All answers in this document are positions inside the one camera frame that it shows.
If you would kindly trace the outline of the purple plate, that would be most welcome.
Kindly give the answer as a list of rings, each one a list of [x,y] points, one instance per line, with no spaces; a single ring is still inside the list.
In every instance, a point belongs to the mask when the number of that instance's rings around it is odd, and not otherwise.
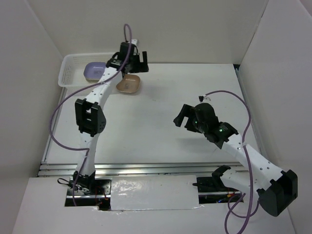
[[[90,62],[85,66],[83,75],[88,81],[97,81],[103,76],[105,68],[105,62]]]

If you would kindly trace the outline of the brown plate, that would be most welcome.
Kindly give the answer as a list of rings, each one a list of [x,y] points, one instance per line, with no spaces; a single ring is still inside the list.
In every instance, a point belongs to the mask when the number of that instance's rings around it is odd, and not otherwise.
[[[121,93],[134,94],[139,90],[140,82],[139,76],[126,74],[121,82],[116,85],[116,89]]]

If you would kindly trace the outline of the white plastic bin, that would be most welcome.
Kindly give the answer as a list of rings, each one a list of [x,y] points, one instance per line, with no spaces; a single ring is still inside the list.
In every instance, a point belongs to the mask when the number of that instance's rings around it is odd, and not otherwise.
[[[69,89],[92,84],[83,75],[86,65],[90,62],[106,62],[113,54],[114,52],[66,55],[59,71],[58,85]]]

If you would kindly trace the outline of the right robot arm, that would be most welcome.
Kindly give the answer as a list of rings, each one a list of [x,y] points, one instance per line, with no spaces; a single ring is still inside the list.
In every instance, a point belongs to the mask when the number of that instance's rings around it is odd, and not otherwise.
[[[185,128],[200,133],[220,150],[233,156],[249,171],[243,175],[223,165],[213,172],[213,187],[223,191],[227,187],[246,194],[252,194],[260,206],[271,216],[279,216],[298,195],[298,176],[292,171],[284,171],[266,159],[249,144],[244,143],[239,132],[229,123],[219,121],[213,107],[201,103],[195,107],[184,104],[173,120],[180,127],[187,118]]]

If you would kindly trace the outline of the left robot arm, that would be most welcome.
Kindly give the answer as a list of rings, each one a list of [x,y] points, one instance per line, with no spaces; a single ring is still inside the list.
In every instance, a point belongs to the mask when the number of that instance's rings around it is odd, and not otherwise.
[[[147,53],[137,49],[137,40],[122,42],[119,52],[107,62],[88,63],[85,78],[97,81],[96,86],[83,99],[75,102],[76,124],[80,133],[79,163],[73,174],[76,186],[86,195],[97,189],[95,182],[95,155],[100,133],[106,126],[103,107],[112,90],[122,81],[125,74],[148,72]]]

